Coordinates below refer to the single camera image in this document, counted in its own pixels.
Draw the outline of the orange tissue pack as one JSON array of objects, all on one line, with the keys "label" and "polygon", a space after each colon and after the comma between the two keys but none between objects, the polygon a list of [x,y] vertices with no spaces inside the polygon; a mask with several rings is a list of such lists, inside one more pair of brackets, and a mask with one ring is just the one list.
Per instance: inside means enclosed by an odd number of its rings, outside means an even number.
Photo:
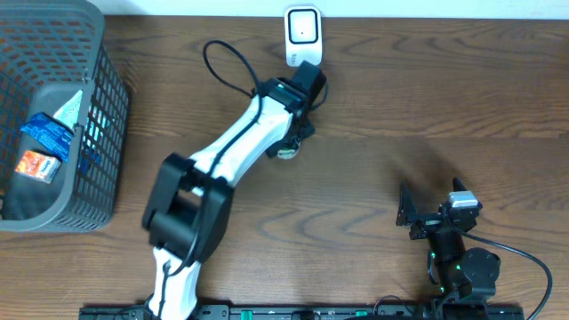
[{"label": "orange tissue pack", "polygon": [[50,184],[60,166],[61,161],[54,156],[26,150],[14,171],[32,180]]}]

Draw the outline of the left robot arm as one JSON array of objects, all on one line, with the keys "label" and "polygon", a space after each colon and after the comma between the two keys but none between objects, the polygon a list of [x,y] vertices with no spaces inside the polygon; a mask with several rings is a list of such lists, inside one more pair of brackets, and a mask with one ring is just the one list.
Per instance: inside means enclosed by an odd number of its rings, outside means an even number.
[{"label": "left robot arm", "polygon": [[263,155],[296,156],[315,132],[308,114],[325,86],[322,70],[303,61],[292,78],[260,84],[243,115],[211,145],[163,161],[142,218],[156,262],[149,319],[194,313],[200,269],[225,235],[236,185]]}]

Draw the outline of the blue snack bar wrapper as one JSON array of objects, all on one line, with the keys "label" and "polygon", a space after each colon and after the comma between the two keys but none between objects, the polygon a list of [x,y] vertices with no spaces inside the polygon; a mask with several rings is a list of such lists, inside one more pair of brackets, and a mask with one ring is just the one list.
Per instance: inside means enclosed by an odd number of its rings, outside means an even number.
[{"label": "blue snack bar wrapper", "polygon": [[42,144],[62,162],[68,162],[74,134],[67,127],[45,113],[37,113],[24,123],[20,130]]}]

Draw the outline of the green lid jar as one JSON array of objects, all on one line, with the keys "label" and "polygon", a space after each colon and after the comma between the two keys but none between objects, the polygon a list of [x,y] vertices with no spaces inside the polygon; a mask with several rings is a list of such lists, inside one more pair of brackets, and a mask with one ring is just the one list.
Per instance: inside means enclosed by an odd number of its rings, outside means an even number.
[{"label": "green lid jar", "polygon": [[280,148],[277,151],[276,156],[279,159],[290,160],[293,159],[299,153],[300,148],[301,144],[298,141],[295,141]]}]

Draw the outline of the teal wet wipes pack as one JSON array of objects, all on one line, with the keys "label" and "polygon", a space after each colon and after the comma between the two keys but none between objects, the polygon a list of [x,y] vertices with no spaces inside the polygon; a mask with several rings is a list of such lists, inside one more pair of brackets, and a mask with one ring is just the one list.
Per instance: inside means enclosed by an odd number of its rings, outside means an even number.
[{"label": "teal wet wipes pack", "polygon": [[[74,126],[78,123],[82,98],[83,91],[77,91],[70,100],[55,112],[53,118],[66,126],[70,131],[73,131]],[[102,114],[101,109],[93,105],[89,106],[89,112],[94,117],[94,120],[87,121],[88,134],[93,137],[95,141],[103,141],[103,130],[108,127],[108,119]]]}]

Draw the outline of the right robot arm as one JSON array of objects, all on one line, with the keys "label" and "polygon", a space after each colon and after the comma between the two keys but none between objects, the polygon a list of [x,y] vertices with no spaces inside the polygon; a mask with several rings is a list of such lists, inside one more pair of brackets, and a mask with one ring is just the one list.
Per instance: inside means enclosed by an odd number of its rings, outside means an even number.
[{"label": "right robot arm", "polygon": [[500,258],[481,247],[466,248],[463,237],[477,225],[483,205],[461,181],[436,212],[420,213],[410,190],[399,188],[396,224],[410,229],[412,240],[429,242],[428,275],[442,296],[430,302],[432,319],[488,319],[487,301],[496,293]]}]

